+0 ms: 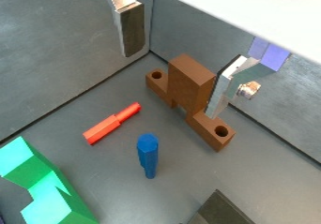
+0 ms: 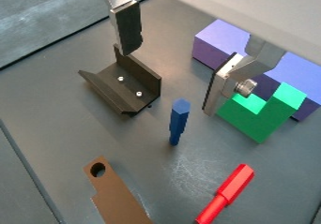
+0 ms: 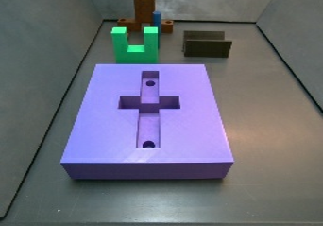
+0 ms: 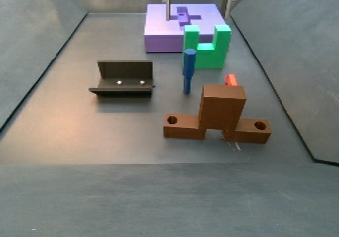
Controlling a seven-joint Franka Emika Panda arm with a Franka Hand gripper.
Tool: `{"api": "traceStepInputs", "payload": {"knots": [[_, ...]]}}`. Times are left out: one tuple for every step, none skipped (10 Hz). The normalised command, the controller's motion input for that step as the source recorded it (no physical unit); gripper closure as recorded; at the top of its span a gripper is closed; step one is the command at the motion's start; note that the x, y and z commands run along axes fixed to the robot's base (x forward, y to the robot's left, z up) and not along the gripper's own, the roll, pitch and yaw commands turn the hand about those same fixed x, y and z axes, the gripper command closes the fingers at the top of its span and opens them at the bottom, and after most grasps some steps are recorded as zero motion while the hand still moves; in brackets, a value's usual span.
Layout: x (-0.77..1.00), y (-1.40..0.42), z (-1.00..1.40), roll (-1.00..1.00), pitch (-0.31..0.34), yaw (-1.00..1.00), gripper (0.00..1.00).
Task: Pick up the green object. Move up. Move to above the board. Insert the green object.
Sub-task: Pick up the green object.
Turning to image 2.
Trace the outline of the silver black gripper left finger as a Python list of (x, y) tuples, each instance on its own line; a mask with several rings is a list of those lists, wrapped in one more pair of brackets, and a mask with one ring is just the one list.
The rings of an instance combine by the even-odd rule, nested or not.
[(115, 29), (119, 50), (131, 54), (142, 45), (141, 7), (135, 0), (105, 0), (110, 8), (110, 20)]

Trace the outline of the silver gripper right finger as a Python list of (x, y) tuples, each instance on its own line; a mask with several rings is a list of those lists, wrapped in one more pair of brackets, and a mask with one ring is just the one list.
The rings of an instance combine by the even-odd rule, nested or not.
[(213, 116), (234, 93), (252, 94), (257, 82), (253, 77), (276, 68), (286, 51), (256, 35), (250, 35), (246, 56), (237, 52), (214, 71), (204, 100), (202, 110)]

